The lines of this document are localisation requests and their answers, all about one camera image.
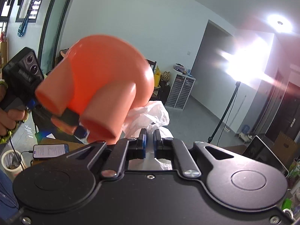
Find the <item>orange pipe elbow fitting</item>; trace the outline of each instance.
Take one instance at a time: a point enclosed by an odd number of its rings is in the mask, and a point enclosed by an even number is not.
[[[145,106],[154,89],[153,71],[127,42],[92,35],[76,42],[35,91],[38,101],[60,116],[80,116],[90,141],[115,144],[130,109]]]

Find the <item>laptop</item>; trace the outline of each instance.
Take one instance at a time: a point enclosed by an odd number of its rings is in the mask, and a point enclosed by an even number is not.
[[[283,163],[258,136],[253,138],[242,156],[270,165],[282,172],[285,177],[289,174]]]

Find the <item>chair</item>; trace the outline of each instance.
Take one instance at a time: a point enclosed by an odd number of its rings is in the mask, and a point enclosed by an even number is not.
[[[155,69],[155,66],[156,66],[156,61],[155,62],[152,62],[152,61],[150,61],[150,60],[148,60],[148,59],[146,59],[147,61],[148,61],[148,63],[150,64],[150,66],[151,66],[151,68],[152,68],[152,70],[153,70],[153,72],[154,72],[154,69]]]

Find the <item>tripod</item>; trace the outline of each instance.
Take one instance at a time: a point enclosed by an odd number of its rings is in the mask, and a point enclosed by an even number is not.
[[[237,81],[236,84],[235,84],[235,90],[234,90],[234,92],[233,92],[233,94],[232,94],[232,97],[231,97],[229,103],[228,103],[228,106],[227,106],[225,112],[223,113],[223,116],[221,117],[221,119],[220,119],[220,121],[219,121],[219,123],[218,123],[216,129],[215,129],[214,132],[212,133],[212,136],[210,136],[210,137],[208,138],[208,141],[207,141],[208,143],[210,143],[210,142],[212,141],[212,139],[214,138],[216,132],[218,131],[218,129],[219,129],[221,123],[223,122],[223,119],[225,118],[225,116],[226,116],[226,114],[227,114],[227,112],[228,112],[228,110],[229,110],[229,107],[231,106],[232,101],[233,101],[234,97],[236,96],[236,93],[238,92],[238,89],[239,89],[240,85],[241,85],[241,82],[240,82],[240,81]]]

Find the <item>human hand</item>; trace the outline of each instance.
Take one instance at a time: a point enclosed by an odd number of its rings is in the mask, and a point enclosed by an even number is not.
[[[6,87],[0,84],[0,102],[3,100],[5,94]],[[16,121],[25,120],[27,116],[28,113],[26,111],[11,109],[5,112],[0,109],[0,136],[5,136],[8,129],[12,130],[16,127]]]

